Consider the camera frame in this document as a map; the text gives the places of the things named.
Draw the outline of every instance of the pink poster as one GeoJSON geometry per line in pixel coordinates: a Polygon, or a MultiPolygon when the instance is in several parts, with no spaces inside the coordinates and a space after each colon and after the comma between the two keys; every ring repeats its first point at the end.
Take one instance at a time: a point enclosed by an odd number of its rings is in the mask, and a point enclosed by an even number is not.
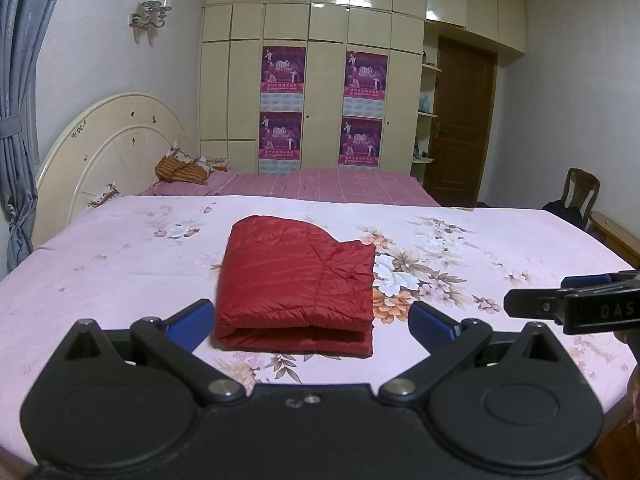
{"type": "Polygon", "coordinates": [[[343,117],[338,163],[376,168],[381,135],[381,120],[343,117]]]}
{"type": "Polygon", "coordinates": [[[260,159],[300,160],[302,114],[260,112],[260,159]]]}
{"type": "Polygon", "coordinates": [[[347,51],[344,96],[385,100],[387,56],[347,51]]]}
{"type": "Polygon", "coordinates": [[[305,91],[303,46],[265,46],[262,48],[261,93],[302,94],[305,91]]]}

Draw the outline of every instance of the red puffer jacket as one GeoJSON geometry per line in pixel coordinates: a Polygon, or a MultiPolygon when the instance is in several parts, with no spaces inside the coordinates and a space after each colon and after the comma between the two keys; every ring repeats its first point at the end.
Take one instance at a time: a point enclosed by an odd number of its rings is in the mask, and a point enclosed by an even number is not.
{"type": "Polygon", "coordinates": [[[372,355],[375,254],[306,222],[237,222],[218,283],[216,338],[246,349],[372,355]]]}

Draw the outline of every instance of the cream headboard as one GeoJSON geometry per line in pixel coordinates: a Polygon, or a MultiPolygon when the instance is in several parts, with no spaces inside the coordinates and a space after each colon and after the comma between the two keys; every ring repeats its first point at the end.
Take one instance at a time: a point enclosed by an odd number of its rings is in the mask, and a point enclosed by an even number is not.
{"type": "Polygon", "coordinates": [[[123,195],[151,186],[156,164],[176,140],[191,153],[180,121],[150,95],[116,95],[82,113],[40,168],[34,247],[62,231],[111,182],[123,195]]]}

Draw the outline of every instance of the wooden chair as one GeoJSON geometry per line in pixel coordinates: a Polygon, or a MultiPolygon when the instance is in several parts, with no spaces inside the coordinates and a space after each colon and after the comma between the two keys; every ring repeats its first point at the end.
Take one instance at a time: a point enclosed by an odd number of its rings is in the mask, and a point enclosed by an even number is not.
{"type": "Polygon", "coordinates": [[[566,182],[564,183],[564,192],[562,193],[562,203],[567,207],[577,207],[582,212],[582,206],[591,195],[589,202],[587,203],[587,207],[582,213],[582,222],[584,229],[587,225],[587,220],[589,219],[589,213],[591,213],[591,209],[593,209],[593,205],[596,202],[598,197],[598,192],[600,190],[600,181],[591,173],[587,173],[584,170],[579,170],[578,168],[571,168],[569,172],[566,174],[566,182]],[[571,182],[574,182],[574,193],[571,198],[571,202],[568,204],[566,200],[569,197],[569,188],[571,187],[571,182]]]}

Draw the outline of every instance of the black bag on chair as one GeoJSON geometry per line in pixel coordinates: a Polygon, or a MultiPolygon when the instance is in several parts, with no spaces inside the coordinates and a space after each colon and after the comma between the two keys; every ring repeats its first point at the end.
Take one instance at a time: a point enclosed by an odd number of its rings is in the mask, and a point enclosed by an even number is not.
{"type": "Polygon", "coordinates": [[[580,209],[577,207],[567,207],[562,200],[554,200],[546,204],[542,210],[553,213],[565,222],[569,222],[569,224],[576,226],[578,229],[584,230],[584,219],[582,218],[580,209]]]}

